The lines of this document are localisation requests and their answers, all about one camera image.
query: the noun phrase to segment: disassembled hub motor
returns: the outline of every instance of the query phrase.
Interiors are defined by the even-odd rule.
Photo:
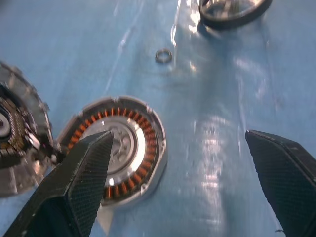
[[[117,206],[150,193],[166,165],[166,139],[157,114],[131,98],[105,98],[83,109],[58,138],[70,150],[80,139],[111,130],[114,140],[103,206]]]
[[[157,114],[131,98],[105,98],[74,116],[53,141],[48,106],[21,72],[0,63],[0,197],[38,184],[53,162],[61,162],[80,139],[102,131],[114,135],[103,206],[145,197],[167,163],[166,139]]]
[[[0,197],[38,184],[52,146],[47,105],[18,69],[0,63]]]

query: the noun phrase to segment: small bearing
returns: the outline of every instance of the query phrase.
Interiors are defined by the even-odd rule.
[[[157,63],[169,63],[172,60],[172,54],[169,49],[161,49],[156,53],[156,62]]]

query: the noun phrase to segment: copper coil winding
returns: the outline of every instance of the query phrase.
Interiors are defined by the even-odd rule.
[[[92,122],[96,122],[95,116],[91,115]]]
[[[122,182],[122,189],[123,189],[124,194],[126,194],[127,193],[127,187],[125,185],[125,182]]]
[[[106,188],[106,198],[110,199],[112,197],[111,187]]]
[[[134,173],[133,178],[134,178],[138,183],[140,183],[140,181],[142,181],[142,178],[141,178],[137,173]]]
[[[118,107],[116,109],[112,107],[110,111],[105,109],[103,112],[99,111],[96,114],[92,114],[89,119],[86,119],[84,123],[81,124],[79,128],[74,132],[68,144],[68,149],[70,150],[73,148],[74,144],[79,141],[80,137],[83,135],[86,129],[89,128],[93,123],[103,117],[108,117],[109,115],[125,116],[136,121],[138,125],[142,128],[146,140],[145,157],[136,172],[120,184],[105,187],[104,198],[110,200],[128,194],[130,191],[134,190],[137,185],[142,182],[143,179],[146,178],[146,176],[152,169],[155,161],[155,156],[157,152],[157,140],[155,131],[153,130],[151,123],[144,116],[142,116],[140,112],[129,110],[128,108],[122,109]]]
[[[146,142],[147,146],[156,146],[157,145],[157,141],[156,140],[149,140]]]
[[[133,189],[135,187],[135,183],[131,178],[128,179],[128,184],[131,187],[131,189]]]

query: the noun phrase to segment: orange copper winding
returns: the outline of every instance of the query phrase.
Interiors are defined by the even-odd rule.
[[[114,186],[114,192],[116,196],[119,196],[119,187],[117,185]]]
[[[139,170],[139,172],[140,172],[143,176],[146,176],[146,174],[148,173],[148,171],[145,170],[145,169],[142,168],[142,167],[139,167],[138,170]]]
[[[80,125],[79,129],[80,129],[82,132],[84,132],[84,131],[86,130],[85,126],[83,126],[83,125]]]
[[[89,120],[85,120],[85,124],[87,125],[87,126],[90,126],[91,125],[91,123],[89,122]]]
[[[156,153],[156,148],[155,147],[147,147],[146,152],[148,153]]]
[[[135,180],[136,180],[138,183],[139,183],[140,181],[142,181],[142,178],[141,178],[138,174],[136,174],[136,173],[134,173],[133,177],[135,178]]]
[[[154,161],[155,160],[155,155],[154,154],[145,154],[145,159]]]
[[[72,142],[78,142],[78,141],[79,141],[79,138],[77,138],[77,137],[72,137],[70,140],[71,140]]]
[[[137,119],[138,119],[138,118],[139,118],[139,113],[138,113],[138,112],[136,112],[136,114],[135,114],[135,116],[134,116],[134,118],[133,118],[133,119],[134,119],[135,121],[137,121]]]
[[[141,128],[142,129],[145,129],[146,127],[150,126],[150,123],[148,121],[144,122],[142,125],[141,125]]]
[[[129,184],[131,189],[133,189],[135,187],[135,183],[131,178],[128,179],[128,184]]]
[[[156,142],[156,140],[149,140],[146,142],[146,144],[147,144],[147,146],[155,146],[155,145],[157,145],[157,142]]]
[[[145,130],[144,130],[144,133],[146,134],[146,133],[150,133],[150,132],[153,132],[153,128],[150,126],[150,127],[148,127],[148,128],[146,128]]]
[[[155,133],[149,133],[149,134],[147,134],[146,135],[146,139],[152,139],[152,138],[156,138],[156,135],[155,135]]]
[[[123,193],[126,194],[127,193],[127,187],[125,185],[125,182],[122,183],[122,189],[123,189]]]
[[[142,117],[138,120],[138,124],[141,125],[144,121],[145,121],[145,118],[142,116]]]
[[[77,137],[81,137],[82,132],[80,132],[79,130],[77,130],[77,131],[75,132],[75,135],[76,135]]]
[[[128,114],[128,116],[131,118],[133,116],[133,111],[131,110]]]
[[[143,161],[142,162],[142,165],[144,166],[144,167],[146,167],[146,168],[150,168],[151,166],[152,166],[152,164],[151,163],[149,163],[148,161]]]
[[[96,122],[95,116],[91,115],[92,122]]]
[[[111,187],[107,187],[106,188],[106,196],[107,199],[111,199],[112,198],[112,191],[111,191]]]

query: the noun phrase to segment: blue work mat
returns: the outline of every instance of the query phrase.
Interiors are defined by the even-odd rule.
[[[198,0],[0,0],[0,59],[49,104],[55,138],[102,96],[135,96],[159,114],[167,168],[153,195],[114,213],[110,237],[282,237],[244,133],[316,155],[315,8],[274,0],[219,33],[198,24]],[[155,62],[162,48],[171,63]],[[0,200],[0,235],[32,192]],[[98,223],[91,236],[105,236]]]

